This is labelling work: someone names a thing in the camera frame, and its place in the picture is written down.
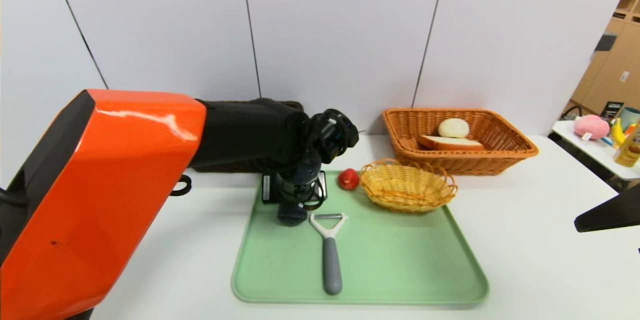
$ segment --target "tomato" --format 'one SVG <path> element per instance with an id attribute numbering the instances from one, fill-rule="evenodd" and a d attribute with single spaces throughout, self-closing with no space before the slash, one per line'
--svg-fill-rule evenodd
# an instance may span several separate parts
<path id="1" fill-rule="evenodd" d="M 353 190 L 358 186 L 360 182 L 359 178 L 358 172 L 348 168 L 338 175 L 338 185 L 344 190 Z"/>

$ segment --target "white wall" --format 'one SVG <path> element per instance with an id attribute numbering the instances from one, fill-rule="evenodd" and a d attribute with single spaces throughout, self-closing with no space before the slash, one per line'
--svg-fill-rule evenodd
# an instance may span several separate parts
<path id="1" fill-rule="evenodd" d="M 245 0 L 70 0 L 112 88 L 258 96 Z M 618 0 L 439 0 L 416 106 L 544 134 Z M 378 132 L 410 106 L 435 0 L 249 0 L 263 95 Z M 2 185 L 57 112 L 102 87 L 64 0 L 2 0 Z"/>
<path id="2" fill-rule="evenodd" d="M 104 87 L 64 1 L 2 0 L 2 186 L 58 111 Z"/>
<path id="3" fill-rule="evenodd" d="M 436 0 L 249 0 L 262 95 L 384 131 L 410 107 Z"/>
<path id="4" fill-rule="evenodd" d="M 497 111 L 548 134 L 618 0 L 439 0 L 415 106 Z"/>
<path id="5" fill-rule="evenodd" d="M 109 88 L 259 97 L 245 0 L 69 0 Z"/>

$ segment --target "bread slice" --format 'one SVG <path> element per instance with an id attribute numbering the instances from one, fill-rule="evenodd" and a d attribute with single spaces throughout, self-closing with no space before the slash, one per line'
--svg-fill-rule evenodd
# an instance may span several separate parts
<path id="1" fill-rule="evenodd" d="M 482 144 L 474 140 L 444 136 L 419 136 L 418 143 L 434 151 L 484 151 L 485 149 Z"/>

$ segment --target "green tray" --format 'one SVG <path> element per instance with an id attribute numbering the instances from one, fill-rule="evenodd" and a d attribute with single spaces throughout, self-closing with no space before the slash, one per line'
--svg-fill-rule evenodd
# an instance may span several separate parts
<path id="1" fill-rule="evenodd" d="M 489 284 L 447 207 L 413 215 L 373 204 L 361 187 L 344 191 L 326 173 L 328 199 L 316 213 L 345 213 L 336 236 L 342 292 L 323 290 L 322 236 L 304 222 L 277 224 L 277 206 L 258 191 L 233 271 L 233 292 L 252 303 L 477 304 Z M 319 220 L 326 228 L 337 220 Z"/>

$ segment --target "yellow banana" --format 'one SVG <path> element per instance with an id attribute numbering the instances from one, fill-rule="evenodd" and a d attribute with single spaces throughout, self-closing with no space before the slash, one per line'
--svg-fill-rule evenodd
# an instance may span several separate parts
<path id="1" fill-rule="evenodd" d="M 620 123 L 622 123 L 620 118 L 617 118 L 615 120 L 615 124 L 613 124 L 613 127 L 611 127 L 611 138 L 613 139 L 613 142 L 615 143 L 615 145 L 617 145 L 617 147 L 620 147 L 620 145 L 622 145 L 622 143 L 624 143 L 625 139 L 627 138 L 624 135 L 624 132 L 622 132 L 622 125 Z"/>

